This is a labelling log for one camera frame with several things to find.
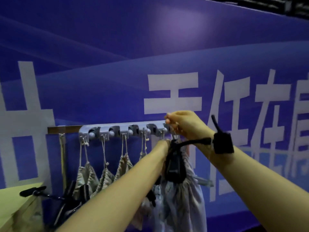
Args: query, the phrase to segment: human arm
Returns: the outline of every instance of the human arm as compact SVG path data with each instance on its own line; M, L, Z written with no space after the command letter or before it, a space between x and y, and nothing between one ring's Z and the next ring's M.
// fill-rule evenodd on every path
M153 150L112 185L101 191L57 232L122 232L131 222L143 199L158 179L169 142L161 140Z
M214 137L191 111L166 116L188 139ZM249 210L269 232L309 231L309 193L246 155L237 147L233 154L215 154L209 146L196 145L220 171Z

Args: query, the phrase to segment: blue wall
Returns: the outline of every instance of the blue wall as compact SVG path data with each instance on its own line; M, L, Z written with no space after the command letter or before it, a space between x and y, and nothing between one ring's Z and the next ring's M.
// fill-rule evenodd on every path
M263 130L272 127L274 106L280 105L278 125L285 129L276 150L283 154L276 155L275 164L284 169L292 165L286 153L297 81L308 79L309 22L206 0L2 0L0 33L6 111L29 109L18 61L33 62L41 109L52 109L56 125L162 120L162 113L144 114L144 99L169 97L170 92L149 91L147 75L192 72L198 72L198 88L181 89L179 97L202 97L197 114L207 122L217 71L224 75L224 82L250 77L250 94L240 100L238 126L248 129L244 150L249 155L262 107L262 102L255 102L256 86L267 84L269 71L274 69L274 84L290 84L290 96L287 101L270 101ZM224 95L223 87L218 119L223 129L231 130L233 102L225 102ZM306 119L308 114L297 117ZM36 178L40 170L35 148L29 144L31 137L13 137L19 180ZM265 153L260 162L269 166L270 144L264 144L263 137L262 132L261 152ZM52 190L61 194L58 136L47 135L46 142ZM68 177L74 179L79 161L77 134L67 135L67 145ZM129 139L128 145L136 163L140 140ZM110 141L106 148L115 172L120 140ZM5 154L0 153L0 188L7 187L1 164ZM91 144L89 158L100 176L103 157L99 142ZM309 191L308 172L302 171L307 161L304 157L296 162L295 174L292 170L282 174ZM210 168L197 151L197 174L209 177ZM210 200L209 189L203 189L209 231L237 231L256 224L251 214L243 213L247 209L235 192L219 195L222 179L217 173L215 200ZM229 229L220 225L222 220Z

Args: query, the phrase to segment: blue backdrop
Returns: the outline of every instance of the blue backdrop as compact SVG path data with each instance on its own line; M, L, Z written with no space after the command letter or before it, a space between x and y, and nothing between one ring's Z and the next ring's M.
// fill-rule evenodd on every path
M270 101L263 130L272 127L274 106L280 105L278 126L285 129L276 150L283 154L276 155L275 165L291 164L287 150L297 81L307 80L309 72L309 22L206 0L2 0L0 32L6 111L27 110L18 61L33 62L41 109L53 110L56 125L162 120L162 113L144 114L144 99L170 97L170 91L149 91L147 75L192 72L198 73L198 88L180 89L179 97L202 97L197 114L207 122L217 70L224 82L250 77L250 94L240 100L238 125L248 129L244 150L249 155L262 107L262 102L255 102L256 86L267 84L269 70L274 69L274 84L290 84L290 98ZM308 94L302 93L301 100L308 100ZM218 120L224 130L231 130L233 101L224 98L223 88ZM308 114L297 116L297 120L306 119ZM58 136L47 135L46 140L52 190L61 194ZM138 161L140 142L129 139L133 163ZM13 137L13 146L19 180L37 177L31 136ZM74 179L79 161L77 134L67 135L67 146L68 177ZM106 148L115 172L120 140L110 141ZM270 144L261 141L261 148L260 162L269 166ZM100 176L100 143L94 141L89 153ZM297 161L296 173L289 171L286 177L309 191L308 172L302 171L307 161ZM210 168L197 151L196 173L207 178ZM2 169L0 158L0 188L5 188ZM203 188L208 230L237 231L258 224L235 192L218 193L222 179L217 173L215 200ZM45 204L52 214L51 202Z

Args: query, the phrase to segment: yellow-green surface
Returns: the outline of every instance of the yellow-green surface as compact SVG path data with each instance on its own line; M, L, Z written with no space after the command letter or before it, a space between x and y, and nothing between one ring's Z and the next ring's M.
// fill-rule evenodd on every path
M13 223L12 215L33 200L32 196L27 198L19 196L19 192L41 185L42 183L34 183L0 190L0 232L7 231Z

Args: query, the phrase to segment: forearm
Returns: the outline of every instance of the forearm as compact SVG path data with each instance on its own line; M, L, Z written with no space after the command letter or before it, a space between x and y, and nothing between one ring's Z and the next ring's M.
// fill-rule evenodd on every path
M309 231L309 194L240 149L217 155L197 145L267 231Z
M124 176L81 207L57 232L125 231L158 179L166 152L167 148L157 145Z

